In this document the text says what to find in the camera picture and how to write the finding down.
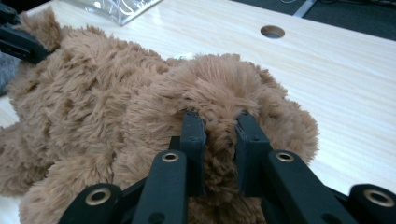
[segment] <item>teddy bear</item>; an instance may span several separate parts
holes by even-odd
[[[61,27],[51,8],[22,13],[16,28],[52,51],[39,64],[20,62],[7,86],[19,121],[0,128],[0,193],[23,195],[21,223],[57,223],[88,186],[126,189],[145,178],[188,111],[207,136],[206,195],[189,198],[189,223],[265,223],[261,199],[236,184],[235,124],[244,111],[273,149],[306,163],[318,151],[309,112],[239,55],[163,59],[92,26]]]

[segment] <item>fluffy brown fur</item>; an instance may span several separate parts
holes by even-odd
[[[50,9],[19,27],[55,50],[21,63],[8,86],[20,121],[0,131],[0,193],[25,193],[22,223],[56,223],[89,185],[123,189],[149,173],[180,135],[184,113],[205,122],[207,195],[189,200],[190,223],[263,223],[260,200],[238,193],[235,119],[248,111],[274,149],[312,160],[316,122],[268,73],[237,55],[163,60],[103,31],[60,28]]]

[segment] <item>light wooden table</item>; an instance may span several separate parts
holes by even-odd
[[[345,194],[359,183],[396,192],[396,42],[227,0],[163,0],[123,27],[59,1],[31,13],[47,6],[61,25],[94,25],[164,58],[230,52],[268,68],[318,121],[311,169],[325,185]],[[285,36],[263,36],[266,25]],[[17,119],[1,98],[0,125]]]

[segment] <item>metal ring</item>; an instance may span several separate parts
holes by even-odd
[[[376,189],[366,189],[363,192],[364,196],[372,203],[376,203],[383,207],[393,207],[395,202],[387,194],[376,190]]]
[[[94,196],[97,194],[103,194],[100,198],[95,199]],[[111,191],[107,188],[95,189],[86,198],[85,203],[90,206],[96,206],[105,203],[111,196]]]
[[[276,153],[276,157],[280,161],[291,162],[294,161],[294,157],[291,156],[289,153],[286,152],[279,152]]]
[[[177,160],[178,160],[178,155],[176,153],[169,152],[163,155],[163,161],[174,162]]]

